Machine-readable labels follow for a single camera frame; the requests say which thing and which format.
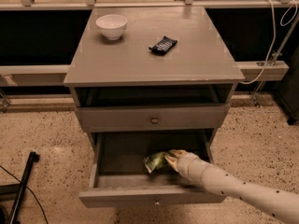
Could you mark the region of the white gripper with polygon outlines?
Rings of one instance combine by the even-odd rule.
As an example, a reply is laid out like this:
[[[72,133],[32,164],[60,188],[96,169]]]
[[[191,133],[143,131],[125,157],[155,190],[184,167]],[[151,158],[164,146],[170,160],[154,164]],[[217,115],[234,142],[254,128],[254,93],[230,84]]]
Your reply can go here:
[[[201,177],[209,163],[201,160],[197,155],[182,149],[171,149],[169,155],[165,155],[166,161],[178,173],[193,182],[201,185]]]

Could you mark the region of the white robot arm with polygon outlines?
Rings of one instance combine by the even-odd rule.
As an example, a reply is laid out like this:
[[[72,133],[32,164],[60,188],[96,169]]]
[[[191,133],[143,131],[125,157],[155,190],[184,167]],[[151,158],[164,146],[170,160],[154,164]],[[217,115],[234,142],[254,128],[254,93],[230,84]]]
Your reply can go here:
[[[299,224],[299,195],[241,180],[185,150],[165,155],[170,166],[207,192],[239,199],[285,224]]]

